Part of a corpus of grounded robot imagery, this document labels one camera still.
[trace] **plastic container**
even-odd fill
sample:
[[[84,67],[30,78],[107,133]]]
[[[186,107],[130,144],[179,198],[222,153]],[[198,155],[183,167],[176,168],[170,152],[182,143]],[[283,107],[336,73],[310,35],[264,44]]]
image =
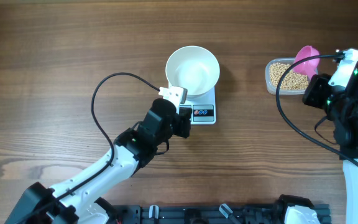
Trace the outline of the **plastic container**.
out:
[[[277,58],[272,60],[271,62],[269,62],[266,65],[265,68],[265,78],[266,78],[266,87],[267,87],[267,91],[270,94],[276,95],[276,87],[273,85],[272,81],[270,81],[270,73],[269,73],[269,67],[271,66],[271,64],[273,63],[285,63],[285,64],[289,64],[292,65],[295,61],[295,58]],[[283,90],[280,89],[280,96],[281,95],[300,95],[300,94],[304,94],[305,90]]]

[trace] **digital scale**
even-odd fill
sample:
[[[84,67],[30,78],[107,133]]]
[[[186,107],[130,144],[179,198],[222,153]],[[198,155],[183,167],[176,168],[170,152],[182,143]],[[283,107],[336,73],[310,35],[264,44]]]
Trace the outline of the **digital scale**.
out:
[[[214,124],[216,122],[215,87],[205,94],[187,98],[181,108],[191,108],[191,124]]]

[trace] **black cable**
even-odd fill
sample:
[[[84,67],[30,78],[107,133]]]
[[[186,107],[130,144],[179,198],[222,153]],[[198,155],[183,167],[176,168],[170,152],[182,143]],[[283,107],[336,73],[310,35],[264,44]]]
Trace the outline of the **black cable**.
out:
[[[98,84],[98,86],[95,88],[94,92],[93,92],[93,96],[92,96],[92,101],[91,101],[91,114],[92,114],[92,118],[93,118],[93,121],[95,122],[95,124],[97,125],[97,127],[99,128],[99,130],[102,132],[103,136],[107,139],[107,142],[109,142],[109,145],[110,145],[110,150],[111,150],[111,157],[110,157],[110,160],[109,162],[106,163],[106,165],[100,169],[99,171],[97,171],[95,174],[93,174],[91,177],[89,177],[88,179],[82,181],[80,184],[78,184],[77,186],[73,187],[72,189],[68,190],[66,193],[62,194],[61,196],[57,197],[54,201],[42,206],[41,208],[38,208],[36,210],[34,210],[33,212],[27,214],[26,216],[24,216],[23,218],[21,218],[19,221],[15,222],[15,224],[18,224],[18,223],[22,223],[22,222],[25,222],[27,221],[29,218],[33,217],[34,215],[40,213],[41,211],[47,209],[47,208],[50,208],[52,205],[54,205],[54,203],[60,201],[61,199],[69,196],[70,194],[72,194],[74,191],[78,190],[80,187],[84,186],[85,184],[87,184],[89,181],[93,180],[95,177],[97,177],[99,174],[101,174],[103,171],[105,171],[109,166],[111,166],[112,164],[112,161],[114,159],[114,146],[112,144],[112,141],[110,139],[110,137],[107,135],[107,133],[103,130],[103,128],[100,126],[99,124],[99,121],[98,119],[96,119],[96,116],[94,114],[94,99],[96,98],[96,94],[100,88],[100,86],[106,81],[108,80],[109,78],[111,77],[115,77],[115,76],[118,76],[118,75],[127,75],[127,76],[130,76],[130,77],[134,77],[134,78],[137,78],[138,80],[144,82],[145,84],[147,84],[149,87],[153,88],[154,90],[157,90],[157,91],[160,91],[159,88],[153,86],[151,83],[149,83],[148,81],[144,80],[143,78],[141,77],[138,77],[137,75],[134,75],[132,73],[127,73],[127,72],[118,72],[118,73],[114,73],[114,74],[111,74],[109,76],[107,76],[106,78],[104,78],[103,80],[100,81],[100,83]]]
[[[277,89],[276,89],[276,103],[277,103],[277,109],[278,109],[278,112],[280,112],[280,115],[283,117],[284,121],[287,122],[287,124],[292,128],[294,129],[298,134],[300,134],[301,136],[303,136],[304,138],[306,138],[307,140],[327,149],[328,151],[330,152],[333,152],[337,155],[339,155],[340,157],[342,157],[343,159],[347,159],[349,162],[353,163],[355,166],[358,167],[358,162],[352,158],[350,158],[349,156],[341,153],[340,151],[334,149],[333,147],[330,147],[330,146],[327,146],[326,144],[310,137],[309,135],[307,135],[306,133],[304,133],[303,131],[301,131],[299,128],[297,128],[288,118],[287,116],[285,116],[284,114],[284,111],[281,107],[281,104],[280,104],[280,87],[281,87],[281,84],[283,83],[284,81],[284,78],[285,76],[294,68],[296,67],[297,65],[303,63],[303,62],[307,62],[309,60],[312,60],[312,59],[316,59],[316,58],[343,58],[343,54],[336,54],[336,55],[316,55],[316,56],[312,56],[312,57],[307,57],[307,58],[304,58],[296,63],[294,63],[293,65],[291,65],[284,73],[283,75],[281,76],[280,80],[278,81],[278,84],[277,84]]]
[[[322,124],[324,121],[327,120],[327,116],[324,116],[323,118],[321,118],[317,124],[314,126],[314,131],[316,132],[316,134],[318,134],[318,136],[320,136],[322,139],[324,139],[325,141],[329,142],[330,144],[337,144],[337,143],[334,143],[334,142],[331,142],[330,140],[324,138],[318,131],[317,131],[317,128],[318,126],[320,126],[320,124]]]

